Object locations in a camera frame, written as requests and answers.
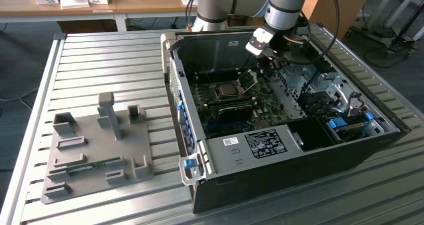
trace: wooden desk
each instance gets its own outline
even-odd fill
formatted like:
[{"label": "wooden desk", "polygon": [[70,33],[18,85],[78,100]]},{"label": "wooden desk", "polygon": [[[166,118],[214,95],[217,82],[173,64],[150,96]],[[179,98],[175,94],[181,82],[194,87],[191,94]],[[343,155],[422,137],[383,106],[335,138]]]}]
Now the wooden desk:
[{"label": "wooden desk", "polygon": [[182,0],[117,0],[118,13],[186,11]]},{"label": "wooden desk", "polygon": [[[367,0],[338,0],[341,8],[341,27],[339,39],[342,39],[350,30],[357,19],[357,15],[363,8]],[[322,23],[326,28],[335,33],[337,17],[334,0],[306,0],[303,11],[313,23]]]},{"label": "wooden desk", "polygon": [[185,15],[182,0],[111,0],[109,5],[67,10],[59,4],[38,5],[35,0],[0,0],[0,23],[115,19],[118,31],[127,31],[129,18]]},{"label": "wooden desk", "polygon": [[[193,15],[197,15],[197,7],[194,7]],[[178,16],[186,16],[182,0],[117,0],[118,31],[127,30],[123,22],[129,18]]]},{"label": "wooden desk", "polygon": [[[341,30],[345,36],[367,0],[339,0]],[[305,13],[311,22],[323,23],[335,31],[335,8],[333,0],[307,0]],[[186,15],[182,0],[111,0],[111,4],[62,10],[59,4],[38,5],[35,0],[0,0],[0,23],[115,19],[118,31],[127,31],[129,18],[177,17]]]},{"label": "wooden desk", "polygon": [[53,15],[90,15],[117,12],[117,1],[109,5],[91,4],[91,7],[61,9],[61,4],[38,5],[35,0],[0,0],[0,17],[5,16],[53,16]]}]

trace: metal workbench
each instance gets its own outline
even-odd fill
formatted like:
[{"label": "metal workbench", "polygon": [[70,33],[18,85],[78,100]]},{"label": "metal workbench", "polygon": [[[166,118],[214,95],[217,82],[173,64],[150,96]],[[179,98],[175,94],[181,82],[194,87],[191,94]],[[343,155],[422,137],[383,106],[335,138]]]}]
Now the metal workbench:
[{"label": "metal workbench", "polygon": [[[205,214],[191,213],[162,71],[161,35],[170,31],[71,34],[55,39],[0,224],[423,224],[423,114],[341,42],[334,54],[415,130],[354,170]],[[330,43],[323,29],[314,27],[314,35]],[[134,104],[147,109],[155,178],[45,205],[54,115],[97,114],[97,94],[105,91],[115,92],[117,110]]]}]

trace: circuit board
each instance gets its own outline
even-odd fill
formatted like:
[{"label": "circuit board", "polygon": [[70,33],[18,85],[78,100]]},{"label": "circuit board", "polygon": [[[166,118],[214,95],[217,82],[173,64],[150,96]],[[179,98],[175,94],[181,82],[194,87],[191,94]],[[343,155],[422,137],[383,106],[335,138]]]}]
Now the circuit board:
[{"label": "circuit board", "polygon": [[207,138],[285,124],[289,117],[266,78],[247,71],[238,80],[193,84]]}]

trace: table leg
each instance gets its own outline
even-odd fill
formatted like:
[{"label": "table leg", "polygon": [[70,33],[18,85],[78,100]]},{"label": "table leg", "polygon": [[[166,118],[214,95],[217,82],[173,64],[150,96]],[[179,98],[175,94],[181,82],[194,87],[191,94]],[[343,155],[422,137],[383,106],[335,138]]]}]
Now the table leg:
[{"label": "table leg", "polygon": [[398,20],[399,16],[405,13],[405,10],[413,0],[405,0],[402,5],[398,7],[395,13],[393,14],[391,18],[387,21],[386,26],[393,27],[395,21]]},{"label": "table leg", "polygon": [[415,35],[414,40],[422,39],[423,35],[424,35],[424,27],[422,28],[422,30],[421,30],[421,31],[418,32],[418,34]]},{"label": "table leg", "polygon": [[379,18],[379,16],[381,16],[381,14],[382,14],[385,8],[387,7],[390,1],[391,1],[391,0],[383,0],[383,1],[382,1],[381,5],[379,5],[379,8],[378,8],[375,14],[371,16],[371,19],[370,19],[370,21],[369,21],[369,27],[373,26],[374,22],[375,22],[377,19]]},{"label": "table leg", "polygon": [[126,24],[126,20],[127,20],[127,14],[115,14],[115,21],[117,21],[117,28],[118,31],[127,31],[127,24]]}]

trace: gray plastic holder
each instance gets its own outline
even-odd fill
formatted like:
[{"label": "gray plastic holder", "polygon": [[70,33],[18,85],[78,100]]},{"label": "gray plastic holder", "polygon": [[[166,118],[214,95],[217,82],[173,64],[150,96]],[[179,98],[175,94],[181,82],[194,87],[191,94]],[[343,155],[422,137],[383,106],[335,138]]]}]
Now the gray plastic holder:
[{"label": "gray plastic holder", "polygon": [[57,114],[42,202],[50,204],[154,177],[146,111],[114,111],[99,94],[97,115]]}]

